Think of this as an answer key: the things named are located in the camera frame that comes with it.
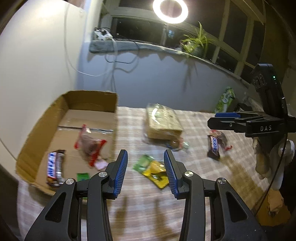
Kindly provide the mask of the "large Snickers bar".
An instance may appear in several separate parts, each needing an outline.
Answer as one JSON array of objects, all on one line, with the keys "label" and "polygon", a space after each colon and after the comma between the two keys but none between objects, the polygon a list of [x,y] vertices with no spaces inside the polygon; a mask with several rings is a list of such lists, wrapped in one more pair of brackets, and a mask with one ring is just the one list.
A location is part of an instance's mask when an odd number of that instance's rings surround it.
[{"label": "large Snickers bar", "polygon": [[56,150],[48,154],[47,159],[47,184],[53,188],[59,188],[65,181],[63,177],[63,162],[66,150]]}]

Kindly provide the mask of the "potted spider plant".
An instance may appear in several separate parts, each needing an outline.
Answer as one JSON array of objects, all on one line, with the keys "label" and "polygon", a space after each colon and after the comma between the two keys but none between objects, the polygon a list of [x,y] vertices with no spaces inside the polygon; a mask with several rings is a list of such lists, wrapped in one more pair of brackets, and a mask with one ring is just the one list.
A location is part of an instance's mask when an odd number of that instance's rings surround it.
[{"label": "potted spider plant", "polygon": [[199,27],[192,26],[195,30],[195,34],[184,34],[185,37],[180,41],[182,50],[185,53],[199,58],[206,58],[210,44],[216,42],[215,39],[208,36],[200,22]]}]

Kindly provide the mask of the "plaid table cloth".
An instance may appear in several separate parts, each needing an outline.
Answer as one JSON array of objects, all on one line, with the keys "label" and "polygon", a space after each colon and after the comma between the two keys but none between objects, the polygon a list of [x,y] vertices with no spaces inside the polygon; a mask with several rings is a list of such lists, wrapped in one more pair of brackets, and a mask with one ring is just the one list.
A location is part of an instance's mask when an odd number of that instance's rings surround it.
[{"label": "plaid table cloth", "polygon": [[[107,202],[114,240],[178,240],[185,202],[171,193],[164,172],[166,145],[145,139],[143,108],[119,107],[115,153],[128,152],[125,179],[116,200]],[[201,178],[225,178],[253,208],[268,187],[255,171],[252,139],[225,131],[229,150],[220,149],[220,159],[208,157],[207,126],[211,113],[179,110],[185,147],[174,152],[175,159]]]}]

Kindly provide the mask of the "yellow candy packet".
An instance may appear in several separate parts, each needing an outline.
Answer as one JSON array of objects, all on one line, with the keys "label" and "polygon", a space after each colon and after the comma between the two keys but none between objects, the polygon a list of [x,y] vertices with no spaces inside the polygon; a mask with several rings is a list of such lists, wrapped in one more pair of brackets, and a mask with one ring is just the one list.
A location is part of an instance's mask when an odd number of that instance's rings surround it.
[{"label": "yellow candy packet", "polygon": [[165,165],[158,161],[153,160],[142,174],[151,180],[159,189],[163,189],[169,184]]}]

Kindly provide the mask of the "white power strip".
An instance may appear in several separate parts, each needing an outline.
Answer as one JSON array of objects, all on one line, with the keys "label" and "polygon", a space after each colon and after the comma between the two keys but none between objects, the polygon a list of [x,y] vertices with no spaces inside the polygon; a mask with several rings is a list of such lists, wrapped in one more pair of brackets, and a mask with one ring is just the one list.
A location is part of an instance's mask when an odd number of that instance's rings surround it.
[{"label": "white power strip", "polygon": [[108,41],[113,39],[112,34],[104,28],[95,28],[94,35],[95,39],[100,41]]}]

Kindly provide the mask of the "small Snickers bar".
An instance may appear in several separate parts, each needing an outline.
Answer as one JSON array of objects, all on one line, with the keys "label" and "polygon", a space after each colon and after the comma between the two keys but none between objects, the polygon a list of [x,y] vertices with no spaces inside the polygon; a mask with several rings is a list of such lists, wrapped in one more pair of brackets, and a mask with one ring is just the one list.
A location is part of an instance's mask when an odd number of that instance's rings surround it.
[{"label": "small Snickers bar", "polygon": [[220,154],[219,154],[219,143],[217,137],[208,135],[208,153],[207,157],[218,161],[220,159]]}]

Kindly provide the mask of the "green snack bag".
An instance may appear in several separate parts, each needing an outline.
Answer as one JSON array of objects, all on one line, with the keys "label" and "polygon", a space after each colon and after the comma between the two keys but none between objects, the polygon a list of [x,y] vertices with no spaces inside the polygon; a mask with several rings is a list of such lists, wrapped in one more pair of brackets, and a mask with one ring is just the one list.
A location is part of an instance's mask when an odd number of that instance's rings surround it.
[{"label": "green snack bag", "polygon": [[225,113],[231,102],[236,99],[235,92],[231,87],[226,87],[215,107],[215,113]]}]

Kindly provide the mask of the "red clear snack bag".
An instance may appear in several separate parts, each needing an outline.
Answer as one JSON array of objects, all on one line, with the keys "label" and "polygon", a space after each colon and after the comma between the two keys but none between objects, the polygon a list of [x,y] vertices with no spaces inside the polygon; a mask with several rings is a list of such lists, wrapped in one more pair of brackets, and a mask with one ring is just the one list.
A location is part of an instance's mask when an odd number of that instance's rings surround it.
[{"label": "red clear snack bag", "polygon": [[218,144],[221,146],[224,152],[232,149],[232,145],[228,144],[228,139],[222,131],[210,130],[209,135],[218,139]]},{"label": "red clear snack bag", "polygon": [[82,157],[88,161],[90,167],[95,166],[95,162],[100,156],[101,149],[107,143],[105,139],[90,137],[86,125],[82,125],[78,138],[74,144],[74,149],[79,150]]}]

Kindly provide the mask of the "cracker pack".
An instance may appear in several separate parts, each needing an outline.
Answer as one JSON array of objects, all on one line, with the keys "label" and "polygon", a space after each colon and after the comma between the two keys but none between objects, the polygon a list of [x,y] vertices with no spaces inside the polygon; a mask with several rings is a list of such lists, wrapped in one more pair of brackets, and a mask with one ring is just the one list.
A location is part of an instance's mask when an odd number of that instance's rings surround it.
[{"label": "cracker pack", "polygon": [[183,127],[174,109],[159,103],[149,103],[145,109],[145,131],[148,138],[174,140]]}]

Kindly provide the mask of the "small green candy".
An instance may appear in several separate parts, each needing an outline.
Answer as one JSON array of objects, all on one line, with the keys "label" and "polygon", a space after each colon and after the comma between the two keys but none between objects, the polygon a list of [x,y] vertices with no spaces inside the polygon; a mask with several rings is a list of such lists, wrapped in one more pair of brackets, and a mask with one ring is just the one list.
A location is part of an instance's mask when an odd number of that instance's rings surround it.
[{"label": "small green candy", "polygon": [[189,149],[189,144],[187,142],[182,142],[182,148],[183,149]]}]

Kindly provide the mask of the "brown cardboard box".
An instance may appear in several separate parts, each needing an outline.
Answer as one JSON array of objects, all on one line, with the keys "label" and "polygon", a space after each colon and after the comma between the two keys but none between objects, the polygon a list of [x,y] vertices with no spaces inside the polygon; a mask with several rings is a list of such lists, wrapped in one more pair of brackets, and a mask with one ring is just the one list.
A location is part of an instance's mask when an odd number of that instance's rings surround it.
[{"label": "brown cardboard box", "polygon": [[44,112],[30,132],[16,161],[16,173],[48,195],[55,190],[48,184],[48,157],[64,150],[61,176],[77,178],[78,173],[95,175],[98,170],[89,165],[91,157],[76,149],[83,126],[85,134],[98,141],[106,140],[98,158],[108,163],[114,160],[117,128],[118,95],[113,92],[76,90],[58,97]]}]

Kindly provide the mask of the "pink candy packet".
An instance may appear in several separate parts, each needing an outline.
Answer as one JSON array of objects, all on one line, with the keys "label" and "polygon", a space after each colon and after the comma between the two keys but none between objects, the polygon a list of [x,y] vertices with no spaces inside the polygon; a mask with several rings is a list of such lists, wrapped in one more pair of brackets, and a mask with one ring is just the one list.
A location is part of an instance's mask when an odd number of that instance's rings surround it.
[{"label": "pink candy packet", "polygon": [[97,170],[105,170],[107,167],[108,163],[105,160],[96,160],[94,163],[94,166]]}]

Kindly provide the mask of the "dark green candy packet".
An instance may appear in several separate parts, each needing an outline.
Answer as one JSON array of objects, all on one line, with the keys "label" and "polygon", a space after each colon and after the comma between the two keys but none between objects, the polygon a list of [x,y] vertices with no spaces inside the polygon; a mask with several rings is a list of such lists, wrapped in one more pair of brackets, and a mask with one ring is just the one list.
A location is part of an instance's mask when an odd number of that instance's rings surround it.
[{"label": "dark green candy packet", "polygon": [[89,180],[90,178],[89,173],[77,173],[76,177],[77,177],[77,182]]}]

